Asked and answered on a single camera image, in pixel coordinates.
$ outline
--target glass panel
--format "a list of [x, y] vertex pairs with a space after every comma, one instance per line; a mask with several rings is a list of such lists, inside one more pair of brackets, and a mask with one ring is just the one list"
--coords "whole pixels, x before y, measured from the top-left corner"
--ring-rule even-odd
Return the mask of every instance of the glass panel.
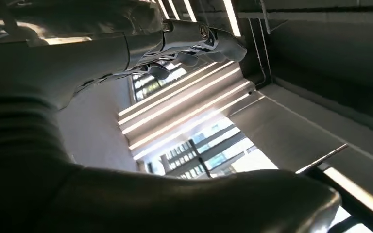
[[198, 174], [195, 172], [194, 169], [191, 169], [189, 172], [192, 174], [192, 177], [196, 177], [196, 176], [198, 175]]
[[351, 227], [344, 233], [373, 233], [373, 232], [370, 229], [368, 229], [364, 224], [361, 223], [361, 224]]
[[203, 129], [199, 133], [196, 133], [195, 135], [193, 135], [191, 137], [191, 139], [194, 141], [194, 143], [199, 143], [202, 140], [209, 138], [210, 136], [216, 134], [220, 130], [225, 129], [232, 124], [233, 123], [230, 119], [224, 118], [224, 119], [218, 121], [216, 124]]
[[237, 172], [278, 169], [278, 167], [260, 149], [238, 159], [231, 165]]
[[199, 175], [199, 174], [201, 174], [202, 172], [200, 171], [200, 169], [199, 169], [199, 167], [194, 167], [194, 170], [195, 170], [195, 172]]
[[348, 213], [344, 208], [342, 208], [341, 206], [338, 207], [337, 214], [335, 214], [335, 218], [332, 221], [330, 227], [334, 226], [335, 224], [339, 222], [346, 220], [349, 216], [351, 216], [351, 214]]
[[225, 132], [223, 135], [215, 138], [214, 140], [210, 141], [208, 144], [205, 144], [203, 146], [201, 146], [200, 148], [198, 148], [198, 152], [199, 153], [203, 153], [204, 151], [208, 150], [209, 148], [221, 143], [222, 141], [234, 136], [235, 134], [239, 133], [240, 130], [235, 127], [231, 130], [229, 130], [228, 132]]

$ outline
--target glass facade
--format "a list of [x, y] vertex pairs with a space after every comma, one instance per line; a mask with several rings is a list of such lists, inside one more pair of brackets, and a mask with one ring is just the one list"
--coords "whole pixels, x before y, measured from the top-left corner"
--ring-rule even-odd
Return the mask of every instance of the glass facade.
[[198, 64], [194, 67], [184, 67], [181, 63], [176, 61], [168, 62], [164, 60], [157, 61], [161, 65], [165, 66], [169, 71], [169, 76], [164, 80], [156, 79], [153, 75], [132, 75], [132, 85], [134, 89], [134, 98], [136, 102], [145, 99], [148, 96], [153, 95], [157, 91], [165, 88], [177, 80], [182, 79], [188, 73], [191, 73], [202, 66], [206, 65], [207, 62], [203, 59], [199, 60]]

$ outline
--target pipe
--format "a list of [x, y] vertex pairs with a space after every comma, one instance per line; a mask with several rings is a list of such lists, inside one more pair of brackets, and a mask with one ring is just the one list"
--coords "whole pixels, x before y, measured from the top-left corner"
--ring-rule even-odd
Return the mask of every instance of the pipe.
[[[263, 18], [262, 12], [240, 12], [239, 18]], [[373, 23], [373, 12], [269, 12], [269, 19], [325, 23]]]
[[272, 73], [271, 73], [271, 66], [270, 66], [270, 59], [268, 57], [267, 43], [265, 43], [264, 30], [262, 29], [261, 19], [258, 19], [258, 20], [259, 20], [259, 26], [261, 27], [262, 40], [264, 41], [265, 56], [267, 57], [268, 69], [270, 70], [271, 82], [273, 82]]
[[268, 35], [271, 34], [270, 23], [268, 22], [267, 7], [265, 6], [265, 0], [261, 0], [262, 14], [264, 15], [265, 27], [267, 28]]
[[264, 67], [262, 66], [261, 58], [259, 57], [258, 46], [256, 45], [256, 40], [255, 40], [254, 30], [252, 29], [251, 19], [249, 18], [248, 21], [249, 21], [250, 27], [251, 27], [252, 39], [254, 40], [256, 55], [258, 56], [258, 61], [259, 61], [259, 66], [261, 68], [262, 74], [264, 75], [264, 81], [261, 82], [261, 83], [256, 84], [255, 85], [255, 89], [256, 89], [257, 86], [265, 83], [265, 81], [267, 80], [267, 76], [265, 75]]
[[288, 20], [285, 20], [284, 22], [282, 22], [282, 23], [278, 24], [277, 26], [275, 26], [273, 29], [271, 29], [271, 33], [272, 33], [275, 29], [277, 29], [277, 28], [281, 27], [282, 25], [286, 24], [287, 22], [288, 22]]

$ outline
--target window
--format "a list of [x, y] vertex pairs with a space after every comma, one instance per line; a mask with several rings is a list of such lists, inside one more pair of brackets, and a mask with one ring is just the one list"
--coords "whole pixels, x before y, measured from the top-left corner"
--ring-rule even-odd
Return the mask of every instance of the window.
[[237, 127], [234, 127], [233, 129], [231, 129], [231, 130], [225, 132], [223, 135], [221, 135], [221, 136], [215, 138], [214, 140], [208, 142], [207, 144], [205, 144], [205, 145], [199, 147], [199, 148], [198, 148], [198, 152], [199, 152], [199, 153], [202, 153], [202, 152], [204, 152], [204, 151], [210, 149], [211, 147], [213, 147], [213, 146], [215, 146], [215, 145], [221, 143], [222, 141], [224, 141], [224, 140], [226, 140], [226, 139], [228, 139], [228, 138], [234, 136], [235, 134], [237, 134], [237, 133], [239, 133], [239, 132], [240, 132], [240, 130], [239, 130]]
[[189, 172], [192, 174], [192, 177], [196, 177], [198, 175], [194, 169], [191, 169]]
[[220, 130], [223, 130], [227, 128], [228, 126], [232, 125], [232, 121], [228, 118], [224, 118], [220, 121], [218, 121], [216, 124], [207, 127], [200, 131], [199, 133], [195, 134], [194, 136], [191, 137], [191, 139], [194, 141], [195, 144], [201, 142], [202, 140], [205, 140], [209, 138], [210, 136], [216, 134]]
[[184, 68], [179, 67], [181, 63], [175, 65], [166, 61], [158, 61], [158, 63], [164, 65], [170, 71], [169, 76], [164, 80], [158, 80], [150, 74], [132, 75], [136, 101], [145, 99], [156, 91], [182, 78], [187, 73]]

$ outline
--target shiny surface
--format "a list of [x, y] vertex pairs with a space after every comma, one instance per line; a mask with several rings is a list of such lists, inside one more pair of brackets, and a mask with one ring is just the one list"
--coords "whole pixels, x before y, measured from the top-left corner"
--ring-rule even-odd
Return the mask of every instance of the shiny surface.
[[162, 28], [155, 3], [139, 0], [24, 0], [0, 5], [0, 43], [30, 46], [146, 35]]

